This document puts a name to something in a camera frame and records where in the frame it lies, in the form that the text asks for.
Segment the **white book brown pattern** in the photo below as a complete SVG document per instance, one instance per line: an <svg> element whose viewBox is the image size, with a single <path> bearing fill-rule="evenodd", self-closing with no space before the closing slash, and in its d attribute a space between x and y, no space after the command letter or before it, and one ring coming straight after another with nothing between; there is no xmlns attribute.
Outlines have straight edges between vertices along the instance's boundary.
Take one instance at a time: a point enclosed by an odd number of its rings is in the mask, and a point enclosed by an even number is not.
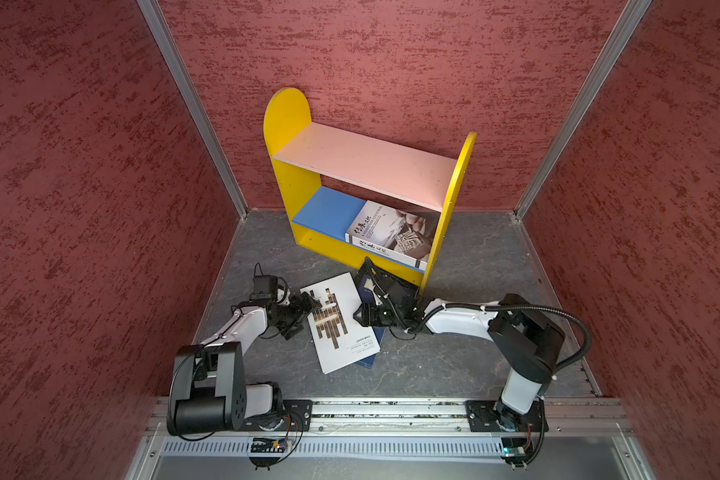
<svg viewBox="0 0 720 480"><path fill-rule="evenodd" d="M353 318L361 299L347 272L303 287L321 303L307 322L323 374L330 374L381 350L372 327Z"/></svg>

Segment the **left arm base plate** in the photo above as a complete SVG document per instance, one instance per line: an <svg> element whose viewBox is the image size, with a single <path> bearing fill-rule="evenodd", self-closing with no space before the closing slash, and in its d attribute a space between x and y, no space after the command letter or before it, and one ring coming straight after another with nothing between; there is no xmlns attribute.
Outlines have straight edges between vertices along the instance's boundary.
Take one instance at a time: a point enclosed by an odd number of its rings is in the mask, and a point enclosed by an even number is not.
<svg viewBox="0 0 720 480"><path fill-rule="evenodd" d="M312 407L311 400L282 400L270 412L245 418L240 431L282 434L308 431Z"/></svg>

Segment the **white heritage cultural book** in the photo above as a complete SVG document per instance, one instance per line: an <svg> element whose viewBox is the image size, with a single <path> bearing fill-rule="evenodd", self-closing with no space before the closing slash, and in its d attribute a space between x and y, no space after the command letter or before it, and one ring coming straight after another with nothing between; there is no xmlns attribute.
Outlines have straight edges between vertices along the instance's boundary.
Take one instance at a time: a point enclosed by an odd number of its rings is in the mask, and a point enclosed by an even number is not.
<svg viewBox="0 0 720 480"><path fill-rule="evenodd" d="M437 212L408 213L366 201L345 232L347 243L425 271L439 223Z"/></svg>

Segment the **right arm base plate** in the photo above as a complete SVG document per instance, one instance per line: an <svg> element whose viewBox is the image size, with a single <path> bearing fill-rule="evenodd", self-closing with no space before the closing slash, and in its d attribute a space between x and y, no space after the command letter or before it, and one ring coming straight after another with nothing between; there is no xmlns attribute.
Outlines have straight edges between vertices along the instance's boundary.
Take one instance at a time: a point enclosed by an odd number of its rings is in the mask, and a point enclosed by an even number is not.
<svg viewBox="0 0 720 480"><path fill-rule="evenodd" d="M471 432L540 433L549 430L542 401L536 399L523 415L509 407L495 407L496 400L467 400L466 418Z"/></svg>

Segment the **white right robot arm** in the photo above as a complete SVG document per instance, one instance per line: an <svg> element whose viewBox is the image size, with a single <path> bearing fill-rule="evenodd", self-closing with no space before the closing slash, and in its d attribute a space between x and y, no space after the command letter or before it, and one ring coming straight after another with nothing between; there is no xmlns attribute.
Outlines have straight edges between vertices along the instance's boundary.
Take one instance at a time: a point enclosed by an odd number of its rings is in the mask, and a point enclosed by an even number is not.
<svg viewBox="0 0 720 480"><path fill-rule="evenodd" d="M496 414L507 419L531 411L562 368L565 332L550 312L516 294L498 302L463 303L419 295L416 285L376 266L370 258L354 277L361 305L353 318L362 326L399 329L408 340L420 333L452 334L493 343L509 365Z"/></svg>

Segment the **blue book yellow label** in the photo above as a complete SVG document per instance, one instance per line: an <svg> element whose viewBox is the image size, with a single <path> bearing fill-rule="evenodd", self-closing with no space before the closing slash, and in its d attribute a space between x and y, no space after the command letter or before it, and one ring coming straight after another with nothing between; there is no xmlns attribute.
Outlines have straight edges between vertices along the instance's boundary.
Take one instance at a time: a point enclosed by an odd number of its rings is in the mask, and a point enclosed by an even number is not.
<svg viewBox="0 0 720 480"><path fill-rule="evenodd" d="M379 305L379 298L374 291L374 284L372 281L367 281L358 286L358 294L363 303L368 303L372 306Z"/></svg>
<svg viewBox="0 0 720 480"><path fill-rule="evenodd" d="M382 346L382 343L383 343L383 337L384 337L384 333L385 333L385 328L382 328L382 327L374 327L374 328L373 328L373 333L374 333L375 338L376 338L376 340L377 340L378 346L381 347L381 346ZM356 361L356 364L359 365L359 366L362 366L362 367L364 367L364 368L366 368L366 369L372 369L373 366L374 366L374 364L375 364L376 357L377 357L377 355L378 355L379 353L380 353L380 351L378 351L377 353L372 354L372 355L370 355L370 356L367 356L367 357L365 357L365 358L363 358L363 359L360 359L360 360Z"/></svg>

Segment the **blue book yellow label front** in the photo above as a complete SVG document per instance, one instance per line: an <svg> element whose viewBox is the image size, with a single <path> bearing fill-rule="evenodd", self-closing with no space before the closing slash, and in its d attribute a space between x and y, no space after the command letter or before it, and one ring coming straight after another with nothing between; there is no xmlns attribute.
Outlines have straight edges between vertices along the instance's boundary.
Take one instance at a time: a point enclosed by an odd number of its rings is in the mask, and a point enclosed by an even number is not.
<svg viewBox="0 0 720 480"><path fill-rule="evenodd" d="M384 337L384 333L385 333L385 328L382 328L382 327L374 327L374 328L373 328L373 333L374 333L375 338L376 338L376 340L377 340L378 346L381 347L381 346L382 346L382 343L383 343L383 337ZM356 364L359 365L359 366L362 366L362 367L364 367L364 368L366 368L366 369L372 369L373 366L374 366L374 364L375 364L376 357L377 357L377 355L378 355L379 353L380 353L380 351L378 351L377 353L372 354L372 355L370 355L370 356L367 356L367 357L365 357L365 358L363 358L363 359L360 359L360 360L356 361Z"/></svg>

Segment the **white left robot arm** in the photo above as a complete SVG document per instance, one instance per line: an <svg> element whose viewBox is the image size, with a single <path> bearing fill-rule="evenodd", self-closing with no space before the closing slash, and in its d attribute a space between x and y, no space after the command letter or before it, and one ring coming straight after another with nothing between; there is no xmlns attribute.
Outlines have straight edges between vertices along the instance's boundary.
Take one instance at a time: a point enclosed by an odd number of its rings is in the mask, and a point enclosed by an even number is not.
<svg viewBox="0 0 720 480"><path fill-rule="evenodd" d="M275 382L248 384L244 355L271 324L290 334L318 307L308 294L292 295L282 304L273 299L242 302L217 333L181 347L174 359L168 432L198 441L223 431L282 431L285 422L307 431L312 402L285 400Z"/></svg>

